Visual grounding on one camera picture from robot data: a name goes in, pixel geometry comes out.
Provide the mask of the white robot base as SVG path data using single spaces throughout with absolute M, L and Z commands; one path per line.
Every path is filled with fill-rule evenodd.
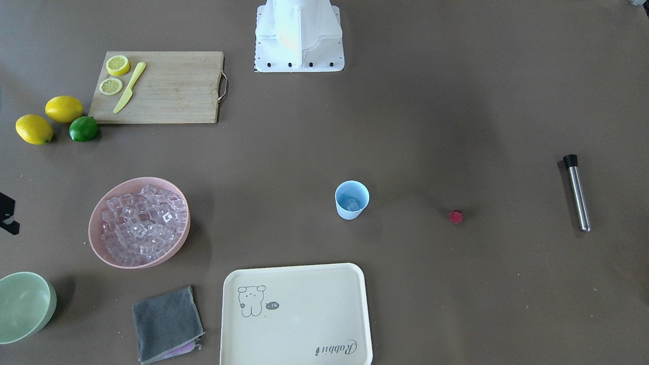
M 335 72 L 345 67 L 340 10 L 329 1 L 257 7 L 256 72 Z

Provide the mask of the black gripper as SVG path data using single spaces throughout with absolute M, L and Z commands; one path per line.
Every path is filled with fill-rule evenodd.
M 16 201 L 6 194 L 1 196 L 1 228 L 12 235 L 19 234 L 20 224 L 14 219 Z

